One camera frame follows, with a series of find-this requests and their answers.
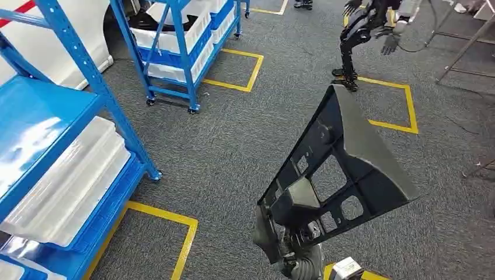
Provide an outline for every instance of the blue shelving unit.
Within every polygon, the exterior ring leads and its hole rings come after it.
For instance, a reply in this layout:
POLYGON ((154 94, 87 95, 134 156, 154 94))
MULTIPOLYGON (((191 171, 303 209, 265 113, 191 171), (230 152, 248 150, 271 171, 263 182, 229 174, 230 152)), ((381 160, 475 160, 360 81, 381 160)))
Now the blue shelving unit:
POLYGON ((57 248, 53 244, 38 244, 36 254, 29 256, 30 260, 67 279, 79 279, 144 173, 148 173, 151 180, 159 180, 162 174, 150 159, 58 2, 36 0, 35 3, 44 17, 0 9, 0 18, 52 29, 94 93, 52 83, 0 33, 0 54, 18 73, 0 86, 0 221, 99 111, 110 113, 131 153, 128 162, 70 246, 57 248))
MULTIPOLYGON (((231 25, 228 27, 227 32, 223 36, 223 38, 220 40, 218 44, 215 44, 214 49, 210 57, 208 58, 208 61, 205 65, 205 67, 202 69, 200 72, 198 78, 196 79, 195 82, 193 82, 193 77, 191 74, 191 68, 192 64, 191 59, 188 56, 187 53, 187 48, 186 48, 186 41, 184 38, 184 29, 182 26, 182 15, 181 11, 182 9, 189 3, 189 0, 151 0, 150 2, 160 2, 160 3, 165 3, 165 9, 163 11, 162 18, 159 22, 158 30, 162 30, 163 28, 163 23, 166 19, 166 15, 168 14, 169 10, 171 10, 172 14, 172 19, 174 22, 174 28, 177 36, 177 42, 179 45, 179 51, 180 51, 180 68, 184 70, 184 75, 185 75, 185 82, 181 82, 178 80, 174 79, 167 79, 167 78, 154 78, 148 75, 148 65, 149 65, 149 59, 154 53, 158 53, 158 50, 156 49, 157 47, 157 42, 158 38, 160 35, 160 32, 156 32, 155 38, 153 40, 152 46, 150 49, 147 51, 150 53, 149 56, 147 56, 146 60, 143 62, 143 59, 141 57, 141 54, 139 52, 139 47, 137 46, 133 34, 129 28, 129 25, 127 23, 125 13, 124 13, 124 8, 122 6, 121 0, 110 0, 111 7, 114 11, 114 15, 117 19, 117 23, 120 27, 120 30, 122 31, 124 40, 126 41, 127 47, 129 49, 131 58, 135 62, 135 67, 138 73, 138 76, 140 78, 141 83, 144 85, 145 92, 146 92, 146 98, 147 98, 147 105, 152 106, 155 103, 156 100, 156 94, 155 93, 161 93, 164 95, 168 96, 173 96, 173 97, 179 97, 182 99, 186 99, 189 101, 189 108, 188 112, 189 113, 196 113, 200 109, 200 105, 197 103, 197 93, 196 90, 201 84, 201 81, 205 77, 206 73, 208 72, 209 68, 215 61, 215 58, 217 57, 218 53, 220 52, 222 46, 224 45, 225 41, 227 38, 230 36, 232 33, 233 29, 236 28, 236 32, 234 33, 234 36, 238 39, 240 36, 240 0, 229 0, 229 1, 235 1, 236 2, 236 9, 235 9, 235 19, 231 23, 231 25), (159 86, 155 86, 151 83, 151 80, 153 79, 159 79, 162 82, 165 83, 170 83, 173 85, 179 85, 182 87, 185 87, 187 89, 187 93, 175 91, 175 90, 169 90, 169 89, 164 89, 159 86)), ((245 14, 246 18, 249 16, 249 9, 246 11, 245 14)))

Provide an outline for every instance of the yellow tape square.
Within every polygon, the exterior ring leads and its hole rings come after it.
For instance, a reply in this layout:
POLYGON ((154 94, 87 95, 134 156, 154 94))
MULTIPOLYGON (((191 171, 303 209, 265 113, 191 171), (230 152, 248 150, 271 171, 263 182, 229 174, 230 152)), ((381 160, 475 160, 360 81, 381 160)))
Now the yellow tape square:
POLYGON ((278 12, 276 12, 274 10, 263 10, 263 9, 256 9, 256 8, 251 8, 251 7, 249 8, 249 11, 250 12, 260 12, 260 13, 270 13, 272 15, 281 16, 285 12, 285 8, 287 7, 287 2, 288 2, 288 0, 284 0, 284 2, 282 2, 282 7, 280 7, 280 11, 278 11, 278 12))
POLYGON ((256 65, 255 65, 255 68, 253 69, 253 72, 251 73, 251 77, 249 78, 249 82, 247 83, 247 86, 233 85, 231 83, 224 83, 224 82, 219 82, 217 80, 210 80, 210 79, 203 79, 203 82, 209 83, 210 85, 223 86, 224 88, 236 89, 236 90, 240 90, 243 92, 251 92, 251 90, 253 89, 253 85, 255 84, 256 78, 258 77, 258 73, 260 71, 260 68, 262 66, 264 56, 262 56, 260 54, 253 54, 251 52, 230 50, 228 48, 223 48, 222 51, 225 53, 238 54, 238 55, 244 55, 246 57, 256 58, 256 65))
POLYGON ((120 222, 124 218, 124 215, 129 209, 140 211, 148 215, 170 220, 176 223, 182 223, 184 225, 189 226, 187 230, 186 238, 184 239, 184 243, 182 245, 182 249, 180 250, 179 258, 177 259, 177 263, 175 264, 175 267, 173 269, 172 277, 170 278, 170 280, 179 280, 182 271, 184 270, 184 265, 186 264, 187 256, 189 255, 189 251, 191 250, 191 245, 193 244, 194 236, 196 235, 196 230, 198 228, 198 220, 186 216, 182 216, 179 214, 175 214, 172 212, 168 212, 165 210, 161 210, 158 208, 154 208, 151 206, 147 206, 134 201, 128 201, 127 204, 125 205, 124 209, 120 213, 120 216, 115 221, 105 241, 98 250, 98 253, 95 255, 95 258, 93 259, 91 265, 88 267, 88 270, 86 271, 86 274, 84 275, 83 279, 89 280, 89 278, 91 277, 91 274, 95 270, 96 266, 98 265, 98 262, 103 256, 103 253, 107 249, 111 238, 115 234, 115 231, 117 231, 118 225, 120 224, 120 222))
POLYGON ((370 79, 370 78, 365 78, 365 77, 358 77, 357 79, 359 81, 363 81, 363 82, 376 83, 378 85, 390 86, 392 88, 403 89, 404 93, 406 95, 407 114, 409 115, 409 123, 411 124, 411 127, 404 127, 402 125, 390 124, 388 122, 383 122, 383 121, 368 120, 370 124, 377 125, 379 127, 390 128, 393 130, 409 132, 409 133, 413 133, 413 134, 419 133, 419 130, 417 127, 417 122, 416 122, 416 112, 414 110, 413 95, 411 93, 411 87, 409 85, 400 85, 398 83, 390 83, 390 82, 385 82, 385 81, 375 80, 375 79, 370 79))

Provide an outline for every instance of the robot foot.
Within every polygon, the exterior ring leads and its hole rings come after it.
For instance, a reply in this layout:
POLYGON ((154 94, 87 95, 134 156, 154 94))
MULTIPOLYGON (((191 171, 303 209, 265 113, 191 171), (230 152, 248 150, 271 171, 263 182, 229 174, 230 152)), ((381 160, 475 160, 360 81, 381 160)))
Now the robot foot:
POLYGON ((313 0, 295 0, 295 8, 305 8, 306 10, 313 9, 313 0))
POLYGON ((358 86, 356 85, 354 79, 352 79, 352 80, 336 79, 336 80, 332 80, 332 84, 334 84, 334 85, 343 85, 350 92, 356 92, 357 89, 358 89, 358 86))
MULTIPOLYGON (((334 69, 332 70, 332 75, 335 76, 335 77, 341 77, 341 76, 344 76, 344 69, 340 68, 340 69, 334 69)), ((356 80, 357 79, 357 73, 356 72, 353 72, 353 75, 352 75, 353 79, 356 80)))

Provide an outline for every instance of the red stripe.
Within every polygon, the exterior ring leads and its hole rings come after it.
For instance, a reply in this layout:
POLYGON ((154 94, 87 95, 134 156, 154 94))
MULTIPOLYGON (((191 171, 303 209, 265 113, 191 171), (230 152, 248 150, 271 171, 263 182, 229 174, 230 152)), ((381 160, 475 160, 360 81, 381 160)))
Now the red stripe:
MULTIPOLYGON (((26 3, 24 3, 24 5, 15 9, 15 11, 18 13, 26 13, 27 11, 33 9, 33 7, 35 7, 35 6, 36 6, 36 4, 34 3, 34 1, 30 0, 30 1, 27 1, 26 3)), ((9 22, 11 22, 11 21, 8 19, 0 19, 0 28, 6 26, 9 22)))

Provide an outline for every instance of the white storage box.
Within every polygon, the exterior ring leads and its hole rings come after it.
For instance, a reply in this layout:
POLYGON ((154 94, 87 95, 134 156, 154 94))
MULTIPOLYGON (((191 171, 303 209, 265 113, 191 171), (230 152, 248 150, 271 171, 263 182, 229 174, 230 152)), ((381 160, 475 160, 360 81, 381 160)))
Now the white storage box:
POLYGON ((210 13, 218 13, 222 7, 227 3, 227 0, 197 0, 210 3, 210 13))
POLYGON ((220 40, 222 40, 223 36, 231 26, 235 19, 235 5, 232 7, 231 11, 227 15, 227 17, 224 19, 220 27, 216 30, 211 31, 211 37, 213 38, 213 44, 218 44, 220 43, 220 40))
POLYGON ((0 260, 0 275, 3 280, 20 280, 24 271, 23 267, 0 260))
MULTIPOLYGON (((196 62, 191 67, 191 75, 193 76, 193 83, 197 81, 201 71, 206 66, 208 59, 213 53, 213 37, 210 37, 206 45, 204 46, 200 56, 196 59, 196 62)), ((168 65, 150 63, 148 67, 148 75, 156 78, 172 79, 179 82, 186 82, 186 76, 184 69, 172 67, 168 65)))
MULTIPOLYGON (((151 15, 157 22, 160 22, 163 11, 165 10, 164 3, 154 3, 149 7, 146 11, 149 15, 151 15)), ((191 0, 185 7, 182 9, 182 21, 187 22, 186 15, 194 15, 197 16, 198 19, 194 22, 193 26, 189 29, 189 31, 185 32, 186 39, 186 48, 187 53, 189 54, 193 47, 198 42, 198 39, 201 37, 203 32, 211 21, 210 16, 210 3, 209 1, 203 0, 191 0)), ((165 24, 172 25, 172 10, 169 9, 169 13, 165 19, 165 24)), ((153 39, 155 38, 155 31, 147 31, 141 29, 131 28, 132 33, 136 37, 136 42, 139 47, 151 48, 153 45, 153 39)), ((160 37, 158 38, 158 44, 156 46, 161 50, 168 50, 170 52, 179 54, 179 43, 177 42, 177 36, 175 32, 162 32, 160 37)))
POLYGON ((0 230, 41 243, 69 245, 129 158, 123 143, 111 121, 95 117, 0 230))

